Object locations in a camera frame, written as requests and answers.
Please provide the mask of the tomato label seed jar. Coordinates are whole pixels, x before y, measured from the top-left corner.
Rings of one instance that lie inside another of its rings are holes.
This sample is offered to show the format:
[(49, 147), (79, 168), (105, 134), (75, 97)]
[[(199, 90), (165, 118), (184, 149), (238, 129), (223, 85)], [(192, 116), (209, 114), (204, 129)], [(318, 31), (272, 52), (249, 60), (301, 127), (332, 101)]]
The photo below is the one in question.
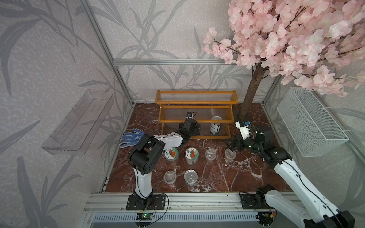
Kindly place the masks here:
[(167, 161), (174, 162), (179, 157), (179, 152), (176, 147), (172, 147), (164, 151), (164, 156)]
[(190, 147), (185, 151), (185, 158), (188, 165), (195, 165), (199, 159), (199, 152), (196, 148)]

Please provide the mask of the clear jar red label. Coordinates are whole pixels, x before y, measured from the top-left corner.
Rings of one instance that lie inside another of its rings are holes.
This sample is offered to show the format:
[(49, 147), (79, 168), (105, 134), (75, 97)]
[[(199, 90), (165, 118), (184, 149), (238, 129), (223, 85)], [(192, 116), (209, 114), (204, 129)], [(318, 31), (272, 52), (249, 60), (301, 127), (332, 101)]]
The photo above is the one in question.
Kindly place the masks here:
[(208, 162), (212, 162), (214, 161), (216, 158), (217, 158), (217, 153), (215, 150), (213, 149), (208, 149), (206, 152), (205, 152), (205, 158)]
[(225, 160), (233, 161), (236, 158), (237, 153), (235, 151), (230, 150), (230, 149), (226, 149), (225, 152), (224, 152), (224, 156), (225, 156)]

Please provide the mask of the green corn seed can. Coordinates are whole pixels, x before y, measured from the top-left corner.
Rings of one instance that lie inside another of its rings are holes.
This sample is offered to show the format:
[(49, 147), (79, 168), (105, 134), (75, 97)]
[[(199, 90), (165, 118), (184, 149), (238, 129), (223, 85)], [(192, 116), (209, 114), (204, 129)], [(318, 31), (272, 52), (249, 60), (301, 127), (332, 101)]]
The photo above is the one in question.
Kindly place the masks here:
[(187, 170), (184, 174), (185, 183), (188, 186), (194, 186), (198, 181), (198, 174), (195, 170)]

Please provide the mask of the clear jar black label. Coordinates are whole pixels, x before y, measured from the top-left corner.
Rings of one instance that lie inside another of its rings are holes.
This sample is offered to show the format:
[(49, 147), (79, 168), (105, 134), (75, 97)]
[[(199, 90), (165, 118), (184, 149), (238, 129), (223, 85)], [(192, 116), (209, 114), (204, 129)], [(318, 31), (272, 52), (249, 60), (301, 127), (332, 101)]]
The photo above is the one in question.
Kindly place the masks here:
[(174, 171), (167, 171), (164, 175), (164, 182), (168, 185), (175, 184), (176, 179), (177, 179), (177, 175), (176, 175), (176, 172), (174, 172)]

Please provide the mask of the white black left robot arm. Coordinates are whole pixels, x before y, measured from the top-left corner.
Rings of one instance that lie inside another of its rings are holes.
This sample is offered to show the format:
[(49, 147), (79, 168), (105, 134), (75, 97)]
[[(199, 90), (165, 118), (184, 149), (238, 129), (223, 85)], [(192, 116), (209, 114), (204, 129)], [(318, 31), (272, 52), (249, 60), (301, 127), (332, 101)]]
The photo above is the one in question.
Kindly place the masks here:
[(122, 134), (120, 148), (133, 147), (128, 154), (128, 162), (136, 176), (134, 195), (137, 199), (146, 200), (153, 195), (152, 171), (162, 152), (187, 144), (192, 136), (200, 134), (200, 128), (200, 124), (189, 117), (179, 124), (178, 130), (166, 135), (149, 135), (136, 128), (131, 133)]

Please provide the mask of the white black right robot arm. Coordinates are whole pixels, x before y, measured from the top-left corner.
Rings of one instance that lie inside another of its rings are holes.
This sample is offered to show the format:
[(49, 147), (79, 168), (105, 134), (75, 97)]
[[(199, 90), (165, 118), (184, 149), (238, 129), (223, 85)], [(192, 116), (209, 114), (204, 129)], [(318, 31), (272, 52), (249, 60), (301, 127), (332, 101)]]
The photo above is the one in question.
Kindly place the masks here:
[(331, 203), (304, 175), (288, 152), (275, 145), (272, 130), (251, 130), (224, 143), (231, 151), (245, 149), (258, 154), (293, 190), (303, 207), (285, 198), (271, 185), (258, 188), (255, 203), (272, 207), (300, 228), (353, 228), (355, 219)]

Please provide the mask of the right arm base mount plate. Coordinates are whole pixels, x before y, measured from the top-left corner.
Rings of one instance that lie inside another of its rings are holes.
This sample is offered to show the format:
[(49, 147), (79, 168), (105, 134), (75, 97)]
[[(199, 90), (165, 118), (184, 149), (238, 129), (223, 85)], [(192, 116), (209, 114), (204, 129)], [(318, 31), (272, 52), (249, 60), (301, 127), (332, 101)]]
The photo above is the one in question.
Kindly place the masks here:
[(270, 209), (270, 206), (265, 201), (265, 197), (261, 194), (240, 192), (239, 198), (241, 201), (242, 208), (244, 210)]

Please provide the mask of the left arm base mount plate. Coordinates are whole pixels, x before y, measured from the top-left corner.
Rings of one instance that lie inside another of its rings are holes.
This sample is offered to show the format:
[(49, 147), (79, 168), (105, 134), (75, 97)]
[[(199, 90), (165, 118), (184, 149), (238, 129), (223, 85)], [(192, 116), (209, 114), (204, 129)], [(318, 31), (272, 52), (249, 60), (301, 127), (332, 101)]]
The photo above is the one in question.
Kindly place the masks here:
[(146, 199), (136, 194), (129, 195), (126, 205), (127, 211), (136, 210), (164, 210), (167, 205), (167, 197), (165, 194), (152, 194)]

